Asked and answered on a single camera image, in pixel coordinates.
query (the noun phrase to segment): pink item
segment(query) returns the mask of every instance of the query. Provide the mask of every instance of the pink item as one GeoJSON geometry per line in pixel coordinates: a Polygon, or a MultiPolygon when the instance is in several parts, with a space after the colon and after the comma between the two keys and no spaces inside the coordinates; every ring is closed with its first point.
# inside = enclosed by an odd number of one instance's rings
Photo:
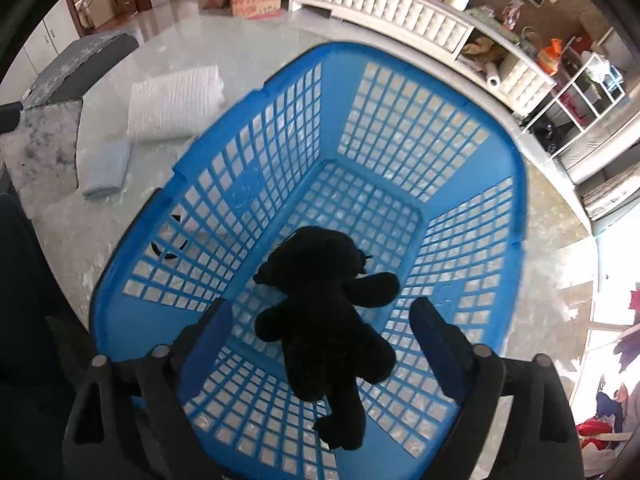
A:
{"type": "Polygon", "coordinates": [[[629,303],[629,310],[640,310],[640,291],[631,291],[631,303],[629,303]]]}
{"type": "Polygon", "coordinates": [[[520,19],[520,7],[524,5],[522,0],[511,0],[502,10],[502,26],[507,30],[516,28],[520,19]]]}
{"type": "Polygon", "coordinates": [[[575,105],[574,97],[569,94],[562,94],[560,96],[560,102],[567,110],[569,110],[569,113],[574,116],[574,119],[578,122],[578,124],[580,124],[580,126],[584,126],[584,117],[580,117],[578,108],[575,105]]]}

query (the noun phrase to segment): black teddy bear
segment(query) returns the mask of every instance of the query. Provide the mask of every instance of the black teddy bear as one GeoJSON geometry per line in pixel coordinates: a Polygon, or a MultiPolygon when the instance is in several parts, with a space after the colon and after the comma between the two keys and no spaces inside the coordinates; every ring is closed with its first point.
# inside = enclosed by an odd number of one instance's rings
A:
{"type": "Polygon", "coordinates": [[[391,272],[358,278],[366,259],[347,235],[306,226],[284,240],[254,276],[255,283],[287,295],[258,315],[255,333],[265,342],[282,340],[297,397],[327,397],[331,415],[318,418],[314,429],[331,449],[362,445],[366,417],[356,377],[379,383],[396,364],[393,347],[353,307],[385,306],[399,292],[391,272]]]}

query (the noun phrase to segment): blue plastic basket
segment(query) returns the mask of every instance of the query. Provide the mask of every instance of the blue plastic basket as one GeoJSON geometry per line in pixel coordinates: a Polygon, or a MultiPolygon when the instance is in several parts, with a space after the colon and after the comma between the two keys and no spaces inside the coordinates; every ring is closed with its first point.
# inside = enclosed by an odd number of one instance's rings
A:
{"type": "Polygon", "coordinates": [[[94,294],[98,350],[141,356],[223,296],[232,333],[184,406],[211,456],[249,478],[415,479],[457,407],[412,335],[410,303],[428,296],[471,342],[499,351],[525,205],[520,154],[487,113],[368,46],[318,46],[213,124],[149,199],[94,294]],[[369,416],[354,452],[318,439],[324,403],[292,396],[280,345],[254,334],[256,315],[281,296],[252,275],[308,224],[347,233],[373,255],[370,272],[404,283],[393,304],[362,313],[398,365],[382,384],[360,381],[369,416]]]}

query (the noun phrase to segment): white cabinet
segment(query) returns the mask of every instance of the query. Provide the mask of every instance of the white cabinet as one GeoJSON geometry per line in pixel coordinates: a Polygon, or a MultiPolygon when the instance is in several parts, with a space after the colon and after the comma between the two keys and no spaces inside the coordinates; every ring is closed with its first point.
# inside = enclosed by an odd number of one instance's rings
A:
{"type": "Polygon", "coordinates": [[[27,53],[21,48],[0,83],[0,105],[19,101],[37,75],[27,53]]]}
{"type": "Polygon", "coordinates": [[[30,35],[24,49],[40,73],[78,37],[66,0],[59,0],[30,35]]]}
{"type": "Polygon", "coordinates": [[[58,53],[78,39],[78,31],[71,19],[66,0],[59,0],[44,17],[44,24],[58,53]]]}
{"type": "Polygon", "coordinates": [[[0,83],[0,104],[19,101],[36,76],[78,37],[66,0],[60,0],[15,57],[0,83]]]}
{"type": "Polygon", "coordinates": [[[42,72],[58,55],[44,22],[38,23],[24,44],[24,49],[38,73],[42,72]]]}

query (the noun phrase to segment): plastic bag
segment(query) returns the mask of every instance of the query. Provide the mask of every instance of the plastic bag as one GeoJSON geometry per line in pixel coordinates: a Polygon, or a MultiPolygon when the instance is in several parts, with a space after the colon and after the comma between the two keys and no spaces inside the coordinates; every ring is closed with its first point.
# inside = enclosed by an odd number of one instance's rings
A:
{"type": "Polygon", "coordinates": [[[507,30],[516,28],[520,19],[520,7],[524,5],[522,0],[511,0],[502,10],[502,26],[507,30]]]}
{"type": "Polygon", "coordinates": [[[589,79],[596,83],[604,83],[607,75],[611,73],[611,63],[608,59],[600,56],[599,54],[593,54],[588,50],[585,50],[580,54],[582,62],[586,64],[588,60],[593,56],[593,60],[589,63],[588,67],[584,69],[589,79]]]}

